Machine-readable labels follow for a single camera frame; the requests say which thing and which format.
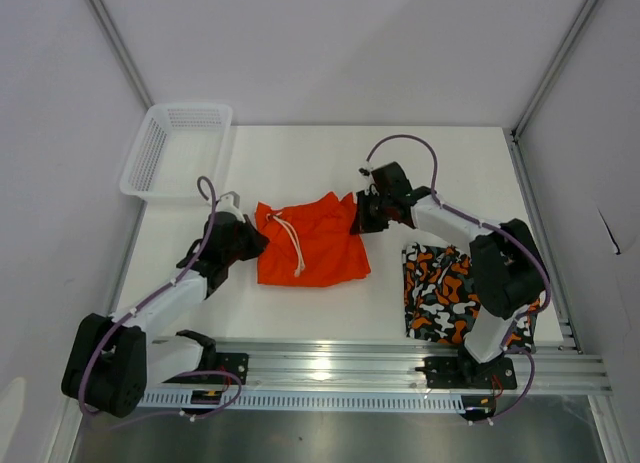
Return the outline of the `camouflage orange black shorts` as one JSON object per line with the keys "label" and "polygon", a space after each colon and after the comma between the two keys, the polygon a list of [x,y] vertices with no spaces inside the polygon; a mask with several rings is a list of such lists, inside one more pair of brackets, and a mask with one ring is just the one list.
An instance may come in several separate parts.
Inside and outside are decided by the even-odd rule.
{"label": "camouflage orange black shorts", "polygon": [[407,244],[402,250],[405,334],[412,339],[458,347],[479,316],[497,321],[499,343],[534,353],[535,311],[546,299],[542,291],[523,316],[512,323],[483,309],[473,278],[471,257],[455,246]]}

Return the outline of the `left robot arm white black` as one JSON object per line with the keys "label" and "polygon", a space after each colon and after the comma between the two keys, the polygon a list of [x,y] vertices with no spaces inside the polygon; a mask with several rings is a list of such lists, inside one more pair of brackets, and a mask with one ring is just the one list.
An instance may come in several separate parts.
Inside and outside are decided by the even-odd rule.
{"label": "left robot arm white black", "polygon": [[213,338],[181,330],[162,340],[161,333],[213,295],[233,264],[259,257],[268,243],[246,216],[228,211],[210,216],[202,237],[160,288],[129,308],[108,316],[91,313],[80,322],[62,393],[76,400],[86,416],[104,412],[123,418],[148,386],[221,379]]}

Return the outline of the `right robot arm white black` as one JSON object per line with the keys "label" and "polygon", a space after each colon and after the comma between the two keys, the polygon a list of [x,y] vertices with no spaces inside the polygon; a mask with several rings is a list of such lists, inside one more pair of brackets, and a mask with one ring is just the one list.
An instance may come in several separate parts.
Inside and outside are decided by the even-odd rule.
{"label": "right robot arm white black", "polygon": [[432,188],[414,188],[396,162],[366,165],[359,173],[367,187],[356,193],[353,234],[378,233],[397,222],[431,233],[470,257],[481,309],[458,351],[456,372],[464,384],[481,385],[503,358],[508,332],[549,287],[529,226],[517,218],[483,220],[444,202]]}

